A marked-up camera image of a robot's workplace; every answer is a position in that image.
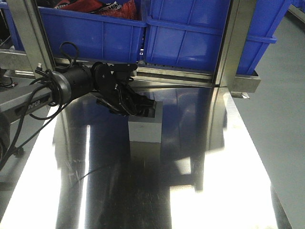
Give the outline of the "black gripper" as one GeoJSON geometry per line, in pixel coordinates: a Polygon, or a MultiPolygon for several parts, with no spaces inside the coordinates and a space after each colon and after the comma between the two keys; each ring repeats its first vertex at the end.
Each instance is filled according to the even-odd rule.
{"type": "Polygon", "coordinates": [[[114,64],[96,62],[91,67],[97,103],[107,107],[111,113],[123,116],[155,117],[156,101],[136,94],[128,83],[136,64],[114,64]]]}

